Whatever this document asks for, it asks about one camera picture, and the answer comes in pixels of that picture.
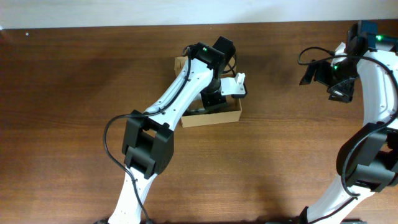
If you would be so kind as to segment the cardboard box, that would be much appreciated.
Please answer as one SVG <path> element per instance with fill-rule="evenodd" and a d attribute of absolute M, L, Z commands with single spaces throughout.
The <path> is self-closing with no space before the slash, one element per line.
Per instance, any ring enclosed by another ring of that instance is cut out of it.
<path fill-rule="evenodd" d="M 238 122 L 242 113 L 241 100 L 227 96 L 226 102 L 227 107 L 213 112 L 206 112 L 203 110 L 204 107 L 201 96 L 198 95 L 181 117 L 180 120 L 182 127 L 189 128 L 211 124 Z"/>

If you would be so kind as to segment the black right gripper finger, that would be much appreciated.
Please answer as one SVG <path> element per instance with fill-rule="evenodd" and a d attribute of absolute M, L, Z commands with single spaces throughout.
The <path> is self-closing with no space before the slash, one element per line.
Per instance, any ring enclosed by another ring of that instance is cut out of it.
<path fill-rule="evenodd" d="M 355 78 L 349 78 L 330 85 L 327 89 L 330 94 L 328 99 L 340 103 L 351 103 L 354 94 L 354 82 Z"/>
<path fill-rule="evenodd" d="M 300 80 L 299 85 L 309 85 L 312 82 L 316 70 L 317 70 L 316 65 L 309 65 L 304 73 L 304 76 Z"/>

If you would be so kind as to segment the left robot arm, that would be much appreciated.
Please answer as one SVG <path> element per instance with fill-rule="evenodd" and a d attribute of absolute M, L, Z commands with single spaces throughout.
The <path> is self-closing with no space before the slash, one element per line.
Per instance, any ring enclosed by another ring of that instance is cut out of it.
<path fill-rule="evenodd" d="M 144 202 L 154 179 L 174 154 L 174 130 L 180 118 L 195 100 L 201 100 L 206 111 L 226 106 L 228 92 L 221 76 L 235 53 L 233 42 L 225 37 L 219 37 L 212 46 L 202 42 L 187 46 L 180 74 L 153 105 L 143 113 L 134 110 L 111 119 L 126 119 L 124 160 L 117 163 L 125 178 L 107 223 L 140 223 L 141 217 L 148 215 Z"/>

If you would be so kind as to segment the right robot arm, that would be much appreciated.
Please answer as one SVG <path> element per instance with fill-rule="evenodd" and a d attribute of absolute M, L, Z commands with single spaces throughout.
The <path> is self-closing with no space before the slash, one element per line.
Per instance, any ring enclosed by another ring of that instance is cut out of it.
<path fill-rule="evenodd" d="M 328 54 L 305 63 L 300 84 L 319 82 L 331 101 L 350 103 L 360 80 L 363 127 L 342 145 L 332 184 L 298 223 L 347 223 L 359 203 L 397 185 L 397 38 L 379 34 L 375 22 L 358 21 Z"/>

